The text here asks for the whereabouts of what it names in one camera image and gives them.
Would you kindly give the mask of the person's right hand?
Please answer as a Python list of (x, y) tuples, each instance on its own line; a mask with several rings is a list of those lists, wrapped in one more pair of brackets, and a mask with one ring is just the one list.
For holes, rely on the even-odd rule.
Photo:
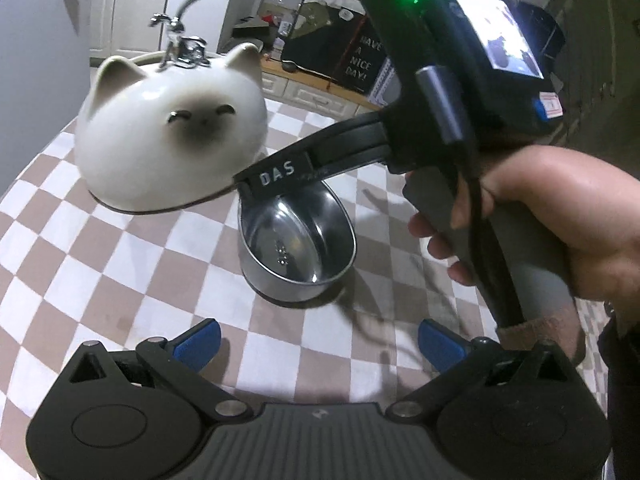
[(639, 321), (639, 180), (593, 156), (532, 145), (484, 162), (483, 214), (519, 202), (570, 250), (574, 291)]

